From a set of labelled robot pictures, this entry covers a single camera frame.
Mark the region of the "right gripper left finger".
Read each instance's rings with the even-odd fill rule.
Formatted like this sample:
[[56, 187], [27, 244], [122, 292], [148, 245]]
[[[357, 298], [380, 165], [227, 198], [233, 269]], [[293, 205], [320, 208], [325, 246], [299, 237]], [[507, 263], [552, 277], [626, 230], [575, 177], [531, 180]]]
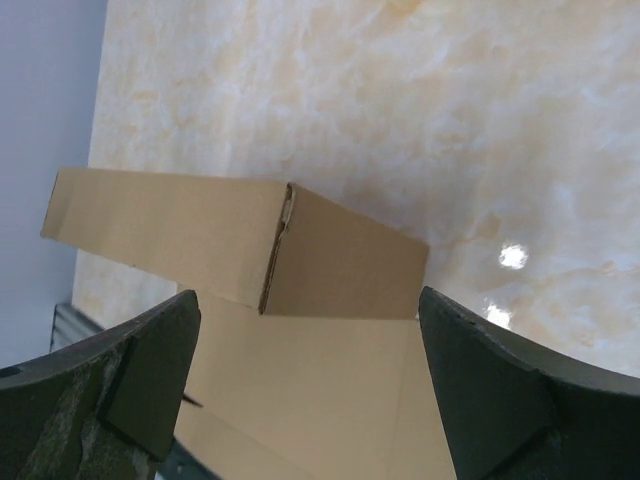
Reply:
[[4, 479], [152, 479], [167, 459], [201, 313], [185, 290], [1, 371]]

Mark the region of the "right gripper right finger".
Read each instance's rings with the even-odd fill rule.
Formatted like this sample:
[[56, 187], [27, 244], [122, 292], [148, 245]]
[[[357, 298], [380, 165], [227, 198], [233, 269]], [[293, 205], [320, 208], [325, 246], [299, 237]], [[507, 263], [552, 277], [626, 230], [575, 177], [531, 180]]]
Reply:
[[638, 378], [544, 347], [430, 287], [419, 323], [458, 478], [638, 478]]

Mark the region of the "brown cardboard box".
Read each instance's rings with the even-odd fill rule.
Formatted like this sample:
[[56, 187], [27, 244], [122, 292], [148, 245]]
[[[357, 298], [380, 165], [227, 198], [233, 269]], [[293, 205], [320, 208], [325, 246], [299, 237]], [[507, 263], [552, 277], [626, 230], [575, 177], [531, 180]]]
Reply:
[[41, 233], [197, 293], [175, 435], [219, 477], [454, 477], [423, 242], [294, 183], [71, 167]]

